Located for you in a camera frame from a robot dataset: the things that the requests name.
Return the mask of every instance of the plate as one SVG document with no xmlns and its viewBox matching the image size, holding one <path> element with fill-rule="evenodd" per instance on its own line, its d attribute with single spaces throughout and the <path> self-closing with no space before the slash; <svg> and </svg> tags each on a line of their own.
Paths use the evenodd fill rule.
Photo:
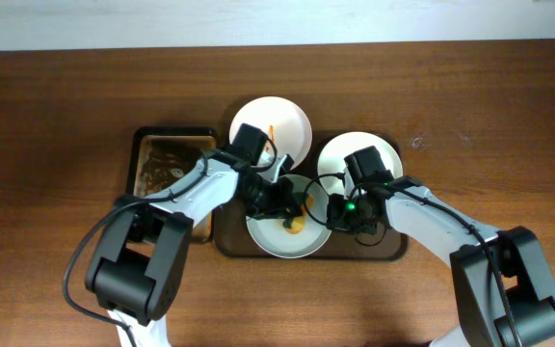
<svg viewBox="0 0 555 347">
<path fill-rule="evenodd" d="M 302 192 L 310 179 L 297 174 L 286 174 L 293 182 L 293 192 Z M 323 188 L 314 183 L 307 191 L 314 203 L 310 212 L 321 221 L 327 219 L 329 196 Z M 268 254 L 282 258 L 298 258 L 316 252 L 329 239 L 331 231 L 305 216 L 304 228 L 298 234 L 291 234 L 282 225 L 283 220 L 248 220 L 248 230 L 254 242 Z"/>
<path fill-rule="evenodd" d="M 228 136 L 231 143 L 242 123 L 264 131 L 276 144 L 277 155 L 290 154 L 294 161 L 291 169 L 299 166 L 309 153 L 312 127 L 305 112 L 290 100 L 265 96 L 247 103 L 232 120 Z"/>
<path fill-rule="evenodd" d="M 349 132 L 329 141 L 318 157 L 318 174 L 343 173 L 346 169 L 344 158 L 370 146 L 378 149 L 384 166 L 391 170 L 393 178 L 401 177 L 404 174 L 402 161 L 395 149 L 382 138 L 366 132 Z M 344 185 L 339 179 L 323 177 L 320 182 L 328 194 L 344 194 Z"/>
</svg>

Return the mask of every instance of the yellow food item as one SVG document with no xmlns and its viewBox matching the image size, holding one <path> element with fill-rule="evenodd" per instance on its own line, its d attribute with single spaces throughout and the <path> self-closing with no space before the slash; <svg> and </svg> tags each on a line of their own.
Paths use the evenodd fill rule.
<svg viewBox="0 0 555 347">
<path fill-rule="evenodd" d="M 307 208 L 311 209 L 312 206 L 314 205 L 314 197 L 308 196 L 306 203 L 307 203 Z M 307 212 L 305 212 L 305 209 L 304 209 L 303 205 L 301 206 L 301 210 L 304 211 L 303 216 L 295 217 L 293 219 L 293 223 L 291 224 L 291 226 L 284 228 L 286 230 L 286 232 L 288 232 L 289 234 L 296 235 L 296 234 L 300 233 L 301 230 L 304 229 L 304 227 L 305 227 L 305 216 L 307 216 Z"/>
</svg>

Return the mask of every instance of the white background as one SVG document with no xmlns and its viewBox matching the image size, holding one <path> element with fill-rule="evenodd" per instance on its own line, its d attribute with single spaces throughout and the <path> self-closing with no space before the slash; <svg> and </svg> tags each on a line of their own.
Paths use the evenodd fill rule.
<svg viewBox="0 0 555 347">
<path fill-rule="evenodd" d="M 555 0 L 0 0 L 0 50 L 555 38 Z"/>
</svg>

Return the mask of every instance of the table surface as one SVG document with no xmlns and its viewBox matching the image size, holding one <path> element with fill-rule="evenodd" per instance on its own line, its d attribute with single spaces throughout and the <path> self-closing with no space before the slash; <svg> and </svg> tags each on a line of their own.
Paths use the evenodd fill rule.
<svg viewBox="0 0 555 347">
<path fill-rule="evenodd" d="M 440 199 L 534 230 L 555 275 L 555 40 L 5 52 L 0 346 L 116 346 L 115 328 L 68 307 L 61 284 L 124 190 L 134 131 L 202 125 L 224 136 L 261 95 L 293 100 L 317 131 L 390 135 L 405 172 Z M 90 256 L 71 292 L 98 308 L 83 284 Z M 193 246 L 168 322 L 181 346 L 401 346 L 458 320 L 449 269 L 411 242 L 394 263 L 230 259 Z"/>
</svg>

